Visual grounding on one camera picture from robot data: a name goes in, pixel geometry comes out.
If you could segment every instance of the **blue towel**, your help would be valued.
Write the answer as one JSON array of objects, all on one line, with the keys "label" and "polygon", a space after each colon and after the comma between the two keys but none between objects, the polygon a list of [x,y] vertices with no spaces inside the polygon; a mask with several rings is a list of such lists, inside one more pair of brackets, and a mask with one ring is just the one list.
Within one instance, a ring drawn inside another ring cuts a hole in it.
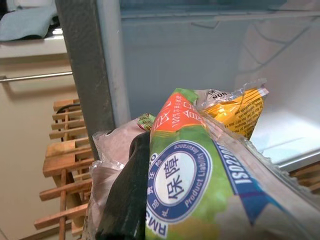
[{"label": "blue towel", "polygon": [[57,16],[56,5],[9,12],[0,21],[0,41],[11,41],[27,36],[44,38],[52,18]]}]

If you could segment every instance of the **yellow package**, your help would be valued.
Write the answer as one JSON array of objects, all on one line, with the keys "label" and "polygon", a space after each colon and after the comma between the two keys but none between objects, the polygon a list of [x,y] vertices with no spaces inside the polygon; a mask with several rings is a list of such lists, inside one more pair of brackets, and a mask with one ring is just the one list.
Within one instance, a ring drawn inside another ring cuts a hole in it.
[{"label": "yellow package", "polygon": [[269,93],[260,87],[248,87],[233,93],[209,90],[204,111],[224,124],[232,132],[250,139],[264,107],[264,97]]}]

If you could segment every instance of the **food package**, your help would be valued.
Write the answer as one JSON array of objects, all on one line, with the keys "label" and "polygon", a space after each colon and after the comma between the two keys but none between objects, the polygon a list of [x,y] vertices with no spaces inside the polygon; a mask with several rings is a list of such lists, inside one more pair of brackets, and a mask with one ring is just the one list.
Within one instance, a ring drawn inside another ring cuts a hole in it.
[{"label": "food package", "polygon": [[145,239],[318,239],[313,196],[195,98],[177,88],[152,126]]},{"label": "food package", "polygon": [[246,83],[228,93],[221,90],[195,90],[196,106],[226,128],[250,139],[269,93],[264,87],[266,79]]},{"label": "food package", "polygon": [[130,159],[111,187],[96,240],[145,238],[149,143],[149,132],[132,141]]},{"label": "food package", "polygon": [[125,165],[129,159],[132,140],[145,131],[150,131],[155,117],[145,113],[112,132],[97,132],[92,138],[102,162],[116,161]]},{"label": "food package", "polygon": [[87,240],[95,239],[110,189],[129,160],[131,142],[139,134],[149,132],[154,119],[154,116],[145,113],[112,132],[97,132],[92,136],[100,160],[93,162],[90,169],[92,189],[84,220]]}]

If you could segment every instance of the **countertop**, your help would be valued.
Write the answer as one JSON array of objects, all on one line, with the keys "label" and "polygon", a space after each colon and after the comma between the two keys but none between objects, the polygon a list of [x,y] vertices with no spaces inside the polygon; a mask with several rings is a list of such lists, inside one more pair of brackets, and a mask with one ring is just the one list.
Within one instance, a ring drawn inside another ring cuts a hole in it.
[{"label": "countertop", "polygon": [[0,59],[67,53],[61,28],[44,39],[16,40],[0,43]]}]

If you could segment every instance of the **plastic wrap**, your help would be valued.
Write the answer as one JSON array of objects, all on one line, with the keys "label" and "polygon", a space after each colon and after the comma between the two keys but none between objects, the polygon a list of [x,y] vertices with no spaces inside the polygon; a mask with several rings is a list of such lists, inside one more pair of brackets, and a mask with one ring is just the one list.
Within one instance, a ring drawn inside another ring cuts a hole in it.
[{"label": "plastic wrap", "polygon": [[319,239],[317,199],[177,88],[150,141],[146,239]]},{"label": "plastic wrap", "polygon": [[266,79],[258,79],[228,93],[221,90],[196,90],[196,105],[232,132],[250,139],[269,93]]},{"label": "plastic wrap", "polygon": [[100,160],[90,168],[92,177],[91,196],[84,224],[84,236],[95,239],[110,189],[129,160],[129,149],[133,139],[150,131],[155,117],[145,113],[113,131],[97,132],[92,138]]}]

